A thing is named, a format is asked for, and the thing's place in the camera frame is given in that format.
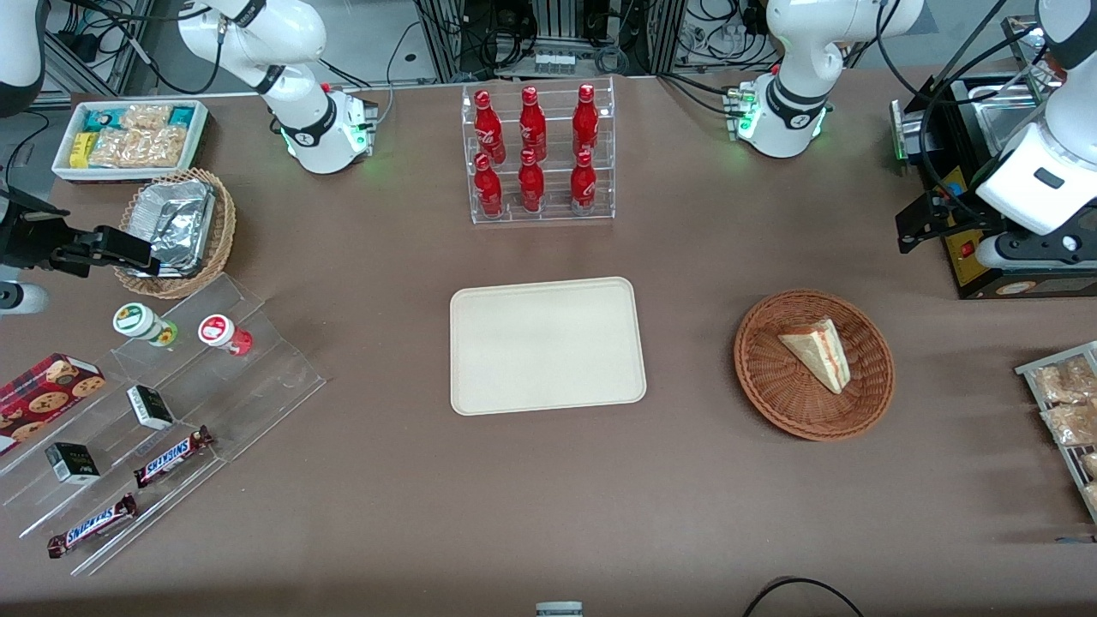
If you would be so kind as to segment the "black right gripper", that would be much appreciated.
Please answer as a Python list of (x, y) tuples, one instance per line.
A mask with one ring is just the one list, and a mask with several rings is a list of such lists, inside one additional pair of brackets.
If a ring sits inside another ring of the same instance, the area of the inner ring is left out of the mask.
[(94, 231), (70, 227), (69, 211), (53, 207), (25, 192), (3, 192), (7, 210), (1, 223), (1, 257), (5, 266), (32, 270), (59, 271), (86, 278), (98, 255), (114, 261), (123, 276), (147, 279), (161, 277), (161, 262), (152, 257), (152, 245), (108, 225)]

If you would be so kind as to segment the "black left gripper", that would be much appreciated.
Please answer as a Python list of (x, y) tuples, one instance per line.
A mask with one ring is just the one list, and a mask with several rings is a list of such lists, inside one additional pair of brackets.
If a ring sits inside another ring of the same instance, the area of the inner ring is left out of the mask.
[(976, 248), (984, 236), (1002, 233), (1004, 223), (992, 207), (943, 206), (939, 192), (925, 192), (896, 215), (897, 246), (907, 255), (936, 237), (949, 250), (960, 250), (964, 243)]

